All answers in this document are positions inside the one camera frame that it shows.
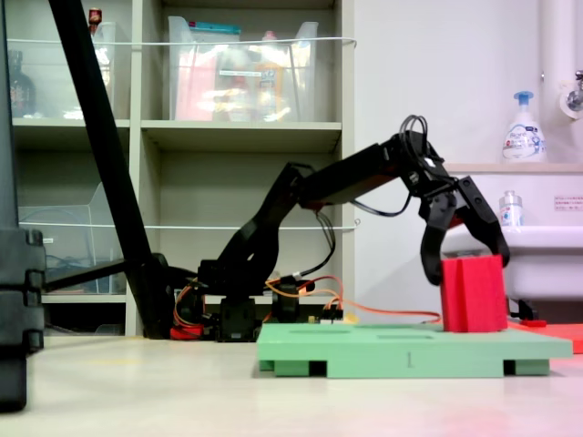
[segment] black pole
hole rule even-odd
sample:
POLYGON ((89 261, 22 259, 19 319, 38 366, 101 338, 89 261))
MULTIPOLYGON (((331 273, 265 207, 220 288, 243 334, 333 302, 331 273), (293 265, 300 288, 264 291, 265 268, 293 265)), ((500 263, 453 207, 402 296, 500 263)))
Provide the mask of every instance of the black pole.
POLYGON ((49 0, 49 4, 83 110, 89 144, 116 225, 119 245, 131 266, 126 269, 126 276, 144 334, 151 339, 168 338, 174 309, 168 266, 163 257, 155 257, 149 248, 81 1, 49 0))
POLYGON ((79 0, 49 0, 63 44, 89 143, 125 259, 148 259, 151 251, 101 77, 95 48, 79 0))
POLYGON ((4 0, 0 7, 0 228, 18 227, 15 183, 15 145, 8 77, 4 0))

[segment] red mat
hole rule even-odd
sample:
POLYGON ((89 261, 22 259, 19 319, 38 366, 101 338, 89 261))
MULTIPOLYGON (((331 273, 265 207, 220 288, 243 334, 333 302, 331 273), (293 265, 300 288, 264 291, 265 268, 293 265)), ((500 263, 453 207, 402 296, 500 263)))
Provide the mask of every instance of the red mat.
POLYGON ((558 339, 573 341, 573 353, 583 353, 583 324, 547 325, 545 327, 529 327, 519 323, 508 323, 508 328, 527 330, 535 334, 547 335, 558 339))

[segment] red block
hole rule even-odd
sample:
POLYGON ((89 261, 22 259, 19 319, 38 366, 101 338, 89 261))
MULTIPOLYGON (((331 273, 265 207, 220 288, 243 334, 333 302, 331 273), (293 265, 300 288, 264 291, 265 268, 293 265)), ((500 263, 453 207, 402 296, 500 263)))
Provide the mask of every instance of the red block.
POLYGON ((186 327, 174 326, 170 330, 170 338, 173 340, 202 340, 204 325, 192 325, 186 327))
POLYGON ((547 325, 545 327, 531 327, 522 323, 508 323, 508 327, 515 330, 527 330, 535 334, 557 337, 558 339, 571 340, 573 353, 583 353, 583 324, 547 325))
POLYGON ((496 332, 508 326, 502 258, 445 259, 441 301, 449 332, 496 332))

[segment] green tray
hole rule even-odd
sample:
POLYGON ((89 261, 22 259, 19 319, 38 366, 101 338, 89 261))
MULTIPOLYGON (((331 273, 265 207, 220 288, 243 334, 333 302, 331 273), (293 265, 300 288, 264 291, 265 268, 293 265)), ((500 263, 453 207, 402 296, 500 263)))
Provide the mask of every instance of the green tray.
POLYGON ((261 371, 328 378, 485 378, 548 375, 568 340, 521 330, 443 332, 441 325, 267 323, 257 340, 261 371))

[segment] soap dispenser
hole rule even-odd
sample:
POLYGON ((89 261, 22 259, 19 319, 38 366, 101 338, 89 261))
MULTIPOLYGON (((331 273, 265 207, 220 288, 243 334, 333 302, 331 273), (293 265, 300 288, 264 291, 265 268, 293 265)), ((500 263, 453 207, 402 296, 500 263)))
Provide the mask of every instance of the soap dispenser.
POLYGON ((514 94, 519 109, 506 134, 502 148, 503 162, 547 161, 545 136, 528 107, 528 101, 533 97, 530 91, 514 94))

